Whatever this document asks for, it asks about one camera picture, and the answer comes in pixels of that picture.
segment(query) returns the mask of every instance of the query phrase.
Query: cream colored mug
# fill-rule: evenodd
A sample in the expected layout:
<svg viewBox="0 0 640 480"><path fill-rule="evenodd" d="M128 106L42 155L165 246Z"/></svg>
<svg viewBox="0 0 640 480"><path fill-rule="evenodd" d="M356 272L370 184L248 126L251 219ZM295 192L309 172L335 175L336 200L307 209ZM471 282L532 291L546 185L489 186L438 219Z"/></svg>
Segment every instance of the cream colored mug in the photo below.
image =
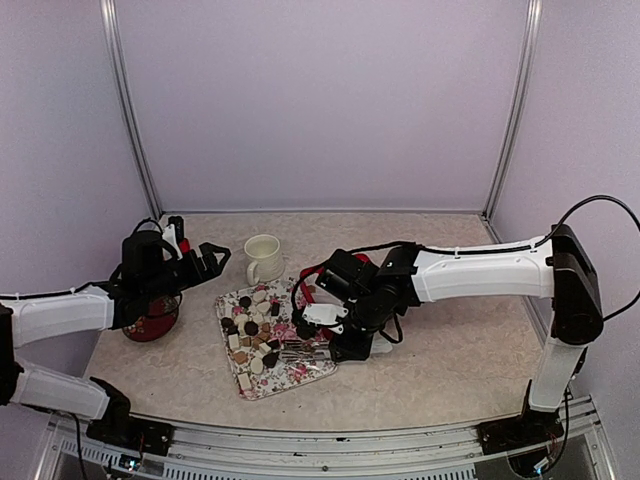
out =
<svg viewBox="0 0 640 480"><path fill-rule="evenodd" d="M251 237L244 244L244 253L251 261L247 267L249 285L270 282L284 273L280 240L273 235L262 234Z"/></svg>

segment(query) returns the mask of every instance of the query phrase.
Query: ventilation grille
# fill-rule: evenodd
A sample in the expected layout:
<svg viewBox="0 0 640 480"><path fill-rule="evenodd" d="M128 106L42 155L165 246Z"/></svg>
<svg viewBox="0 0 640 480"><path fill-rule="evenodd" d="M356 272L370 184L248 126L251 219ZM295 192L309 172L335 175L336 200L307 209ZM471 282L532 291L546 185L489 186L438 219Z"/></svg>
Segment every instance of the ventilation grille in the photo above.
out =
<svg viewBox="0 0 640 480"><path fill-rule="evenodd" d="M74 457L78 456L78 444L67 438L62 439L61 450ZM87 462L98 463L100 465L108 465L111 460L112 465L118 464L118 456L103 451L93 446L82 445L82 458Z"/></svg>
<svg viewBox="0 0 640 480"><path fill-rule="evenodd" d="M281 475L233 475L229 473L216 472L213 470L202 470L197 468L185 467L182 465L165 464L163 478L168 480L266 480L269 478L281 479L285 477L282 477ZM357 480L358 478L363 479L369 477L348 478ZM425 472L424 474L418 475L413 474L410 477L396 477L393 475L376 476L376 479L380 480L475 480L476 478L476 471L472 466L442 469L431 471L429 473Z"/></svg>

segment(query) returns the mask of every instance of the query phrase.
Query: countertop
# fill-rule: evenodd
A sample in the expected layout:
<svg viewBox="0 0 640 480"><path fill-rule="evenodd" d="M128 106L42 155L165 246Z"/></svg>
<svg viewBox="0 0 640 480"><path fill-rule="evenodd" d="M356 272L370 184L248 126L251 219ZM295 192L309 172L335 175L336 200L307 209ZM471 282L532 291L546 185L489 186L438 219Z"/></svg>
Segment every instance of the countertop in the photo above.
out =
<svg viewBox="0 0 640 480"><path fill-rule="evenodd" d="M223 275L184 295L176 326L151 343L103 332L86 375L102 378L133 412L216 426L353 431L432 426L518 412L540 344L517 297L442 300L401 319L404 342L364 363L342 364L317 382L257 401L238 396L213 304L247 287L244 242L280 238L285 276L336 248L393 240L424 245L491 243L475 215L417 213L243 213L184 216L192 247L227 246ZM384 253L372 254L380 262Z"/></svg>

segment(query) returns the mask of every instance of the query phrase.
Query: marble tabletop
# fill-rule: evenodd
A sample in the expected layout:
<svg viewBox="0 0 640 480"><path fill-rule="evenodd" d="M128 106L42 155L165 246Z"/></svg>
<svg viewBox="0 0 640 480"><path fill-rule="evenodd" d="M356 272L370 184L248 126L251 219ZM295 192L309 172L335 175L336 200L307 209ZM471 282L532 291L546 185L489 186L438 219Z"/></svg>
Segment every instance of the marble tabletop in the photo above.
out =
<svg viewBox="0 0 640 480"><path fill-rule="evenodd" d="M198 214L185 219L191 245L209 241L233 256L223 275L184 295L178 323L139 344L103 332L86 375L123 391L136 413L216 426L354 431L451 424L519 411L540 345L516 297L443 300L402 318L405 340L391 353L340 365L317 382L258 401L239 397L213 309L247 286L246 239L281 239L287 268L328 258L336 248L392 240L468 246L490 239L475 215L417 213ZM372 254L379 262L384 253Z"/></svg>

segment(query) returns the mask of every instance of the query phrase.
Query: pink floral pattern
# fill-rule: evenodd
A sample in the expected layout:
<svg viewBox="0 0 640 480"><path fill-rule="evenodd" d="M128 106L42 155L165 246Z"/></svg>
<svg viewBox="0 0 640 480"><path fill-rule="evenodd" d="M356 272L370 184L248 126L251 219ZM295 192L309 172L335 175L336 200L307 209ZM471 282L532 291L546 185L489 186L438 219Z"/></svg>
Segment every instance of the pink floral pattern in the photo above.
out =
<svg viewBox="0 0 640 480"><path fill-rule="evenodd" d="M291 324L291 289L295 283L295 279L281 279L260 284L253 288L239 290L237 292L228 293L219 297L215 302L215 309L219 319L223 317L233 317L240 313L246 313L245 309L238 304L241 297L251 297L258 290L267 291L267 299L271 303L280 303L280 314L277 318L265 316L266 320L271 323L272 337L280 341L299 340L295 332L295 327ZM299 297L298 304L302 305L304 298ZM226 340L226 335L220 325L222 336ZM322 334L314 339L322 341ZM263 397L275 395L291 388L305 385L320 378L331 375L336 371L337 365L331 360L322 361L305 361L296 363L285 363L278 361L272 369L265 369L260 375L254 375L249 370L249 363L238 365L232 357L232 352L225 341L225 349L231 367L231 373L238 385L238 391L242 398L247 400L258 400ZM240 389L238 375L248 373L251 380L251 390L243 391Z"/></svg>

